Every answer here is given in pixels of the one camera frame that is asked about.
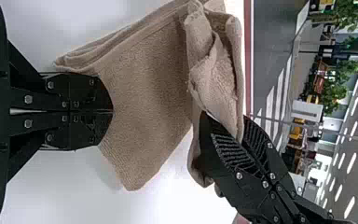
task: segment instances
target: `terry cloth towel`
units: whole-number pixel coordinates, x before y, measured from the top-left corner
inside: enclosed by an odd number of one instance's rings
[[[189,3],[188,14],[185,20],[188,89],[194,102],[193,141],[187,166],[194,179],[207,187],[213,181],[199,172],[195,163],[200,155],[201,111],[209,112],[239,141],[243,136],[241,24],[235,17],[208,10],[198,1]]]
[[[203,4],[224,10],[223,0]],[[191,127],[187,6],[188,0],[170,2],[55,62],[59,71],[98,75],[108,89],[116,117],[99,148],[127,190],[144,186]]]

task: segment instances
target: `tree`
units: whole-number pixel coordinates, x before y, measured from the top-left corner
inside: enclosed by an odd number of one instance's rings
[[[324,113],[331,115],[338,110],[338,101],[347,96],[348,89],[344,84],[354,74],[358,73],[358,61],[340,61],[335,73],[329,71],[324,81],[324,93],[321,96]]]
[[[324,105],[324,113],[331,115],[339,107],[338,101],[347,96],[348,89],[343,85],[332,84],[331,81],[326,80],[324,83],[324,93],[321,96],[322,104]]]
[[[345,60],[345,61],[339,61],[337,64],[336,73],[340,78],[346,79],[343,80],[343,82],[340,82],[339,84],[344,84],[347,82],[350,78],[350,76],[354,74],[358,74],[358,61],[357,60]]]
[[[353,0],[337,0],[336,6],[331,11],[322,14],[310,15],[314,23],[333,23],[338,30],[348,28],[353,32],[358,27],[358,4]]]

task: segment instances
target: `metal screw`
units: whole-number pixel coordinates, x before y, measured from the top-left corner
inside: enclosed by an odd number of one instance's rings
[[[7,152],[8,144],[7,143],[0,143],[0,151]]]
[[[33,100],[34,100],[33,97],[30,96],[30,95],[26,95],[26,96],[24,97],[24,103],[26,103],[27,105],[30,105]]]
[[[269,187],[269,182],[267,181],[263,181],[263,188],[268,188]]]
[[[0,78],[8,78],[8,72],[7,71],[0,71]]]
[[[275,176],[274,173],[271,173],[271,174],[269,174],[269,178],[270,178],[271,180],[274,180],[274,179],[276,178],[276,176]]]
[[[33,123],[33,121],[31,120],[31,119],[26,119],[25,121],[24,121],[24,127],[25,128],[32,128],[32,123]]]
[[[236,177],[237,177],[237,179],[242,179],[243,178],[243,176],[242,176],[242,174],[240,172],[237,173]]]
[[[50,133],[47,137],[48,142],[51,142],[53,140],[53,135]]]
[[[94,138],[93,136],[91,136],[91,137],[89,138],[89,142],[90,142],[91,144],[93,144],[94,141],[95,141],[95,138]]]
[[[52,81],[48,82],[48,88],[54,89],[54,82],[52,82]]]

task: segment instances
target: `sidewalk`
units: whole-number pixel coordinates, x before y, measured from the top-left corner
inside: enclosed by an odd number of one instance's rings
[[[292,103],[298,98],[301,92],[304,89],[304,84],[308,80],[308,75],[310,68],[316,54],[299,54],[301,47],[301,42],[317,42],[320,39],[323,27],[319,26],[317,28],[312,28],[310,21],[306,21],[304,26],[301,28],[301,31],[298,33],[293,46],[292,51],[292,65],[290,69],[290,79],[289,79],[289,92],[287,94],[287,103],[286,103],[286,114],[284,116],[284,121],[292,121]],[[307,50],[318,50],[318,45],[307,45]],[[291,126],[283,124],[282,127],[282,144],[279,148],[281,153],[285,152],[286,145],[289,142],[289,133]]]

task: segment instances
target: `street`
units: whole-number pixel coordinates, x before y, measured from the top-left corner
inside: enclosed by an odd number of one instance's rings
[[[251,20],[253,36],[246,35],[249,30],[245,21],[247,114],[270,119],[285,118],[287,105],[291,103],[288,98],[295,38],[305,22],[308,8],[306,0],[255,1]],[[255,121],[279,148],[284,140],[282,125],[263,119]]]

